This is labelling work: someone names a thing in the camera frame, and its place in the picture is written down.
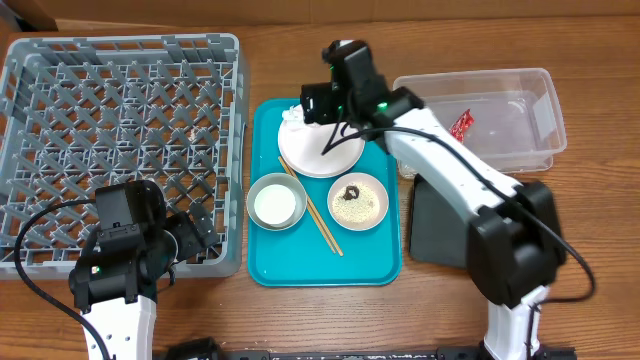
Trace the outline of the white napkin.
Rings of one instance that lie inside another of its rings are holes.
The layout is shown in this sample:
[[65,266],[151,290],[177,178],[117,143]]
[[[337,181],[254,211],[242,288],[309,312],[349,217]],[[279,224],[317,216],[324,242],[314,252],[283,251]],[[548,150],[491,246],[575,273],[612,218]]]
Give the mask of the white napkin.
[[304,127],[304,112],[303,107],[298,104],[291,106],[282,112],[282,122],[287,127]]

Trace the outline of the red snack wrapper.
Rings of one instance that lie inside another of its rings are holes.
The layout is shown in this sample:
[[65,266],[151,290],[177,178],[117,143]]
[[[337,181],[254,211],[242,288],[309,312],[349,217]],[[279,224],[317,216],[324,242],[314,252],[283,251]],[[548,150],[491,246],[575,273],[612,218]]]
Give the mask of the red snack wrapper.
[[474,124],[475,119],[471,111],[467,109],[449,128],[449,133],[460,143],[464,142],[465,134]]

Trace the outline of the small pink bowl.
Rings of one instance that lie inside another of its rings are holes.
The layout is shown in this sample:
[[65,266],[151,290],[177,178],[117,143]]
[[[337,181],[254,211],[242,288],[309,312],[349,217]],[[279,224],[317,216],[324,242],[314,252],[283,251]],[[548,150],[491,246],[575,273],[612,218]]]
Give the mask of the small pink bowl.
[[355,172],[341,176],[332,184],[327,205],[339,225],[351,231],[366,231],[383,221],[389,209],[389,197],[378,179]]

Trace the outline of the white paper cup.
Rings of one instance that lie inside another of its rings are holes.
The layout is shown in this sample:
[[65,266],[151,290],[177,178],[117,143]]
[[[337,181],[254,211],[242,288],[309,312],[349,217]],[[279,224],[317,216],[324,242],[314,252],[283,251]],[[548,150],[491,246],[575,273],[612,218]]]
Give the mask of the white paper cup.
[[272,227],[281,227],[293,216],[296,208],[294,193],[286,186],[273,184],[260,190],[254,201],[257,217]]

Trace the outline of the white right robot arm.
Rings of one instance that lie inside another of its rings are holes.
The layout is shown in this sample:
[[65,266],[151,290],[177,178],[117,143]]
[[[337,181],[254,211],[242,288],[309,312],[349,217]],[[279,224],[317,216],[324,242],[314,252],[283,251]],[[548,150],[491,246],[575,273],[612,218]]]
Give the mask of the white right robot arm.
[[454,212],[463,229],[465,267],[489,302],[484,359],[537,359],[540,308],[566,262],[551,190],[522,184],[456,140],[411,90],[387,86],[363,40],[335,40],[322,51],[331,79],[302,86],[304,121],[346,122],[411,166]]

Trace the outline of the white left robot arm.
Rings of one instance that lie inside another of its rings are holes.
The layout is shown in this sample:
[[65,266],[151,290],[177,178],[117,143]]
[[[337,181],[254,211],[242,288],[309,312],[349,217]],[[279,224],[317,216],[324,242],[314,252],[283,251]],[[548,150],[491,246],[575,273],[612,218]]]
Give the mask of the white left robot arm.
[[100,188],[95,205],[98,226],[69,274],[89,356],[149,359],[157,282],[217,242],[211,214],[199,202],[169,214],[163,191],[149,180]]

